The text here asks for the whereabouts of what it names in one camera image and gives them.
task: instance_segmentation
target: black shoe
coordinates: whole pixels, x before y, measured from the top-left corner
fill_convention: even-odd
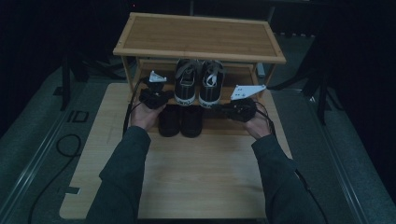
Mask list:
[[[175,100],[179,105],[192,105],[195,100],[195,82],[199,78],[197,60],[180,59],[176,66]]]
[[[204,61],[202,65],[202,86],[199,92],[199,103],[210,108],[220,101],[221,87],[225,70],[219,61]]]
[[[158,131],[164,137],[172,137],[180,131],[179,105],[167,105],[159,115]]]
[[[196,137],[202,131],[202,115],[204,109],[198,105],[182,108],[180,132],[186,137]]]

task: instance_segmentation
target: sleeve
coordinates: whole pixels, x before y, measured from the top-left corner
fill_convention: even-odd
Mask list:
[[[85,223],[136,223],[150,139],[130,127],[99,174],[102,184]]]
[[[257,140],[256,155],[265,195],[265,212],[272,224],[321,223],[318,209],[294,173],[296,164],[283,153],[273,135]]]

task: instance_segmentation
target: dark background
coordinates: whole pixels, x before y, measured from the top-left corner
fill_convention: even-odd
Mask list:
[[[266,20],[286,36],[314,35],[331,87],[396,201],[396,3],[386,0],[195,0],[194,14]],[[189,15],[189,0],[0,2],[0,136],[64,56],[85,80],[83,53],[108,63],[130,11]],[[318,63],[311,60],[308,64]]]

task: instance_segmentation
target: gray floor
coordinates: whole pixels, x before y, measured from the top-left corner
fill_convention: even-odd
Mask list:
[[[295,74],[312,42],[312,38],[298,36],[277,36],[277,40],[288,62],[276,69],[271,85]],[[82,145],[85,143],[106,86],[111,82],[115,81],[100,76],[92,76],[88,83],[74,82],[73,100],[64,112],[59,111],[61,97],[52,95],[55,88],[61,86],[60,71],[43,83],[18,120],[0,140],[1,223],[28,222],[36,196],[69,160],[57,152],[56,141],[65,134],[75,133],[81,137]],[[293,158],[323,207],[329,223],[394,222],[395,205],[382,186],[347,115],[329,103],[330,110],[325,114],[327,125],[320,125],[315,114],[317,104],[299,92],[304,82],[282,91],[272,91],[272,94]],[[75,114],[80,111],[81,117],[77,119],[83,119],[88,113],[87,121],[68,120],[72,111]],[[60,147],[72,154],[78,143],[75,138],[69,137],[61,142]],[[25,183],[23,186],[29,188],[15,190],[21,174],[37,151],[42,152],[45,159],[40,167],[36,167],[36,173],[24,175],[30,178],[21,179]],[[42,195],[33,212],[32,223],[83,222],[59,217],[59,208],[77,162],[78,159],[74,159]],[[212,222],[256,223],[256,220]]]

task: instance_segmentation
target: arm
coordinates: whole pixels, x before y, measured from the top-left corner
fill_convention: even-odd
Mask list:
[[[320,223],[316,205],[294,173],[296,164],[283,153],[267,120],[256,113],[244,123],[257,141],[252,145],[259,164],[265,195],[265,212],[270,223]]]
[[[139,105],[131,114],[130,128],[99,174],[102,184],[96,193],[86,223],[136,223],[142,193],[151,128],[164,106],[150,110]]]

